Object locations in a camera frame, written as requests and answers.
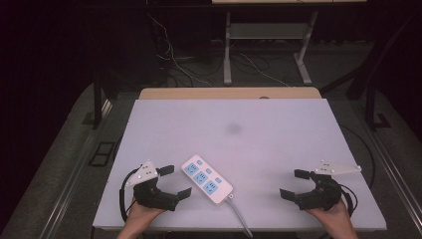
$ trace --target table leg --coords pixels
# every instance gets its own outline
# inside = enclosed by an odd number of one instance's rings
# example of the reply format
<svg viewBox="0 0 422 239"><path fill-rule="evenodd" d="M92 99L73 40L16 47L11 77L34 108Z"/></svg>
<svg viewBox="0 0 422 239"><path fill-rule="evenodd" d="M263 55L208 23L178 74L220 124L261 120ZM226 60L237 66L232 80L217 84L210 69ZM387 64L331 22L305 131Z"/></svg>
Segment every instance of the table leg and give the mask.
<svg viewBox="0 0 422 239"><path fill-rule="evenodd" d="M311 15L310 22L307 25L307 30L302 42L302 48L298 53L294 53L295 62L298 65L299 72L301 73L302 80L305 85L310 85L312 83L308 70L305 67L304 56L307 51L308 43L310 42L311 35L313 34L314 25L317 19L317 12L313 12Z"/></svg>
<svg viewBox="0 0 422 239"><path fill-rule="evenodd" d="M226 41L224 49L224 85L232 85L232 70L230 68L230 12L227 12L226 19Z"/></svg>

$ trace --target power cord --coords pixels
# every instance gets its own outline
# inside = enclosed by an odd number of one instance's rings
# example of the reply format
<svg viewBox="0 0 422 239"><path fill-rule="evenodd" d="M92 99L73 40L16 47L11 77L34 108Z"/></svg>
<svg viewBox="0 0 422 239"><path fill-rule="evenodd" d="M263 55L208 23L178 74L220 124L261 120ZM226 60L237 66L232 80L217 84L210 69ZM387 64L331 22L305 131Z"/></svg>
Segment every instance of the power cord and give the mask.
<svg viewBox="0 0 422 239"><path fill-rule="evenodd" d="M359 136L355 131L353 131L353 130L351 130L349 127L346 127L345 125L343 125L343 124L341 124L341 123L339 123L338 124L340 127L342 127L342 128L344 128L344 129L346 129L347 131L349 131L349 132L351 132L354 136L356 136L362 143L363 143L363 145L366 147L366 149L367 149L367 151L368 151L368 153L369 153L369 157L370 157L370 160L371 160L371 163L372 163L372 175L371 175L371 178L370 178L370 181L369 181L369 184L368 184L368 187L369 188L372 188L372 186L373 186L373 182L375 181L375 170L376 170L376 167L375 167L375 159L373 158L373 154L372 154L372 151L370 150L370 148L369 148L369 145L365 142L365 140L363 140L363 138L361 137L361 136Z"/></svg>
<svg viewBox="0 0 422 239"><path fill-rule="evenodd" d="M229 197L227 198L227 202L230 204L230 206L233 208L233 210L235 210L236 215L239 217L240 221L242 222L243 227L245 228L246 232L245 234L249 237L249 238L253 238L254 235L252 235L251 230L249 230L248 225L246 224L245 220L243 219L242 215L240 214L240 211L237 209L237 207L235 206L235 204L232 201L233 198L233 194L230 194Z"/></svg>
<svg viewBox="0 0 422 239"><path fill-rule="evenodd" d="M172 60L172 62L173 62L173 64L181 71L181 72L183 72L186 76L188 76L189 77L189 79L191 79L191 80L194 80L194 81L196 81L196 82L199 82L199 83L202 83L202 84L205 84L205 85L207 85L207 86L209 86L209 87L214 87L213 86L213 84L212 83L210 83L210 82L207 82L207 81L201 81L201 80L199 80L198 78L196 78L196 77L193 77L192 75L190 75L190 74L188 74L182 67L180 67L179 66L179 64L177 63L177 61L176 61L176 58L174 57L174 49L173 49L173 46L171 45L171 43L170 43L170 40L168 39L168 35L167 35L167 29L162 25L162 24L160 24L157 20L155 20L149 13L147 14L147 16L155 23L155 24L157 24L158 26L160 26L163 30L164 30L164 36L165 36L165 41L167 42L167 44L168 44L168 49L167 49L167 51L165 52L165 54L168 54L168 53L170 53L170 59ZM161 58L161 59L163 59L163 60L167 60L167 59L165 59L163 56L160 56L160 55L157 55L157 57L159 57L159 58Z"/></svg>
<svg viewBox="0 0 422 239"><path fill-rule="evenodd" d="M289 85L287 85L286 83L284 83L284 82L282 82L282 81L280 81L280 80L278 80L278 79L276 79L276 78L273 78L273 77L271 77L271 76L269 76L269 75L267 75L267 74L265 74L264 72L262 72L247 56L245 56L244 54L240 54L242 57L244 57L246 60L248 60L250 63L251 63L251 65L252 66L254 66L254 68L259 72L259 73L261 73L261 75L263 75L264 77L267 77L267 78L269 78L269 79L272 79L272 80L274 80L274 81L276 81L276 82L279 82L279 83L281 83L281 84L283 84L283 85L285 85L286 87L289 87Z"/></svg>

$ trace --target metal frame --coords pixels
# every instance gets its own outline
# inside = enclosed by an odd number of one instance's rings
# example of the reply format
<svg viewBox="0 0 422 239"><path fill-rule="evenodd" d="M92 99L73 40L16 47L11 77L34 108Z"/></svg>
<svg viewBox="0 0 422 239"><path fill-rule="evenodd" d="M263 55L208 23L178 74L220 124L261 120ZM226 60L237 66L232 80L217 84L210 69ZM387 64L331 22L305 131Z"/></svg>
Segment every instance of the metal frame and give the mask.
<svg viewBox="0 0 422 239"><path fill-rule="evenodd" d="M227 12L226 15L226 39L225 39L225 51L224 51L224 85L226 86L231 86L232 85L232 73L231 73L231 66L230 66L230 39L266 39L265 36L257 36L256 34L245 34L242 31L233 31L234 28L236 27L241 27L242 29L245 29L247 27L247 24L231 24L230 21L230 12ZM304 56L305 56L305 52L307 51L307 47L308 44L310 42L311 39L311 35L313 33L314 30L314 25L315 22L317 20L317 11L313 11L310 17L309 22L307 23L307 28L305 30L305 35L304 36L297 36L297 34L286 34L283 36L283 33L280 34L276 34L277 35L277 39L302 39L302 47L301 50L298 53L294 53L294 58L295 58L295 62L298 66L298 70L301 74L302 80L304 81L305 85L310 85L312 83L311 81L311 77L308 73L308 70L305 66L304 63ZM257 24L252 24L250 25L251 31L253 31L255 25ZM292 29L293 27L298 27L298 26L303 26L301 24L297 25L293 25L293 24L272 24L271 27L272 29L274 29L275 26L279 26L279 29L281 31L288 31L288 29Z"/></svg>

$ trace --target black cable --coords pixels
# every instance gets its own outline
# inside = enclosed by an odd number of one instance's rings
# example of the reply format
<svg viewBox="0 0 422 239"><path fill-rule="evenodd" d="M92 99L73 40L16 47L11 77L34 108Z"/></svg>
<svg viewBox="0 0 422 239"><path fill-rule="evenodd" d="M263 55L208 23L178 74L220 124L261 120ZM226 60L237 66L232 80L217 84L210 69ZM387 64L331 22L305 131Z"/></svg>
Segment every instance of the black cable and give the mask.
<svg viewBox="0 0 422 239"><path fill-rule="evenodd" d="M185 87L185 88L193 88L193 85L191 85L191 86L186 85L181 79L177 78L177 76L173 76L173 75L170 75L170 74L167 74L167 76L168 76L168 78L171 78L175 82L176 88L178 87L178 83L183 85L183 87Z"/></svg>
<svg viewBox="0 0 422 239"><path fill-rule="evenodd" d="M365 140L363 140L363 138L361 136L359 136L356 132L354 132L353 130L351 130L350 128L342 125L342 124L338 124L339 126L343 127L344 129L347 129L349 132L351 132L353 135L355 135L362 143L363 145L366 147L367 151L369 152L369 156L372 162L372 175L369 181L369 188L372 188L373 182L375 181L375 159L373 158L373 154L372 151L369 148L369 145L365 142Z"/></svg>
<svg viewBox="0 0 422 239"><path fill-rule="evenodd" d="M191 88L193 88L193 87L194 87L194 86L193 86L193 79L192 79L192 77L191 77L191 76L186 75L186 73L184 73L182 70L177 69L177 68L172 68L171 70L182 73L182 74L183 74L183 76L185 76L185 77L187 77L187 79L189 79L189 82L190 82L190 87L191 87ZM176 76L173 76L173 75L170 75L170 74L167 74L167 75L168 75L168 76L172 76L175 80L177 80L177 81L178 81L180 84L182 84L183 86L185 86L185 87L189 87L189 86L185 85L182 81L180 81L178 78L176 78Z"/></svg>
<svg viewBox="0 0 422 239"><path fill-rule="evenodd" d="M117 156L117 152L118 152L118 149L120 148L122 138L123 138L123 135L117 140L117 143L115 144L114 152L112 154L113 161L115 161L115 157Z"/></svg>
<svg viewBox="0 0 422 239"><path fill-rule="evenodd" d="M209 73L201 73L201 74L199 74L199 73L196 73L196 72L192 71L191 69L189 69L187 67L183 67L183 66L180 65L180 64L186 64L186 63L178 63L178 64L179 64L179 67L183 68L186 71L189 71L193 75L196 75L198 77L206 77L206 76L212 76L212 75L218 73L218 71L220 70L221 66L223 65L223 58L221 59L221 61L219 61L217 68L215 70L209 72Z"/></svg>
<svg viewBox="0 0 422 239"><path fill-rule="evenodd" d="M133 201L132 201L132 203L130 204L130 206L129 206L129 207L127 207L127 209L126 209L126 214L127 214L127 212L130 210L130 207L131 207L131 206L133 206L133 204L134 204L135 202L136 202L136 200L133 200Z"/></svg>
<svg viewBox="0 0 422 239"><path fill-rule="evenodd" d="M356 209L356 207L357 207L357 203L358 203L358 201L357 201L357 196L356 196L356 194L350 189L350 188L348 188L348 187L346 187L346 186L344 186L344 185L342 185L342 184L340 184L340 186L341 187L344 187L344 188L346 188L349 192L351 192L351 194L353 194L353 196L354 196L354 201L355 201L355 204L354 204L354 206L352 207L353 209L353 211Z"/></svg>
<svg viewBox="0 0 422 239"><path fill-rule="evenodd" d="M255 63L255 66L256 67L254 67L254 66L252 66L251 65L251 63L250 62L242 62L242 61L239 61L239 60L237 60L236 58L235 58L235 56L232 56L232 57L230 57L230 60L232 60L232 61L235 61L235 62L238 62L239 64L241 64L241 65L243 65L243 66L245 66L245 67L247 67L247 68L250 68L250 69L254 69L254 70L259 70L259 71L261 71L261 72L264 72L264 71L267 71L267 70L269 70L270 69L270 64L268 63L268 61L267 60L265 60L264 58L257 58L257 57L254 57L254 56L252 56L252 57L248 57L248 58L250 58L250 59L261 59L265 64L266 64L266 67L265 68L261 68L261 67L259 67L258 66L258 64L256 64Z"/></svg>
<svg viewBox="0 0 422 239"><path fill-rule="evenodd" d="M120 214L121 214L121 218L123 219L123 221L125 222L127 219L127 214L126 214L126 208L124 206L124 187L126 186L126 182L129 180L129 178L137 172L139 168L132 170L124 179L123 183L121 184L121 189L118 191L118 200L119 200L119 206L120 206Z"/></svg>

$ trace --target dark background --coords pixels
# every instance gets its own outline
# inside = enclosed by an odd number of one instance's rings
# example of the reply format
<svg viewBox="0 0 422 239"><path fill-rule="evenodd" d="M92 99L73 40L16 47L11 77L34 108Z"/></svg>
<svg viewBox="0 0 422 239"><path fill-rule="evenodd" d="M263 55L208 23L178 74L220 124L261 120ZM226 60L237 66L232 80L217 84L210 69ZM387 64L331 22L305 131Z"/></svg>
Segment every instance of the dark background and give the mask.
<svg viewBox="0 0 422 239"><path fill-rule="evenodd" d="M176 48L206 56L209 40L224 36L222 14L167 12L158 17ZM413 14L373 78L422 138L422 21L417 4L369 1L364 8L321 10L313 39L382 43ZM266 15L263 21L277 19L275 13ZM0 3L0 39L2 230L95 73L109 98L162 83L155 57L162 36L140 10L82 9L75 1L38 0Z"/></svg>

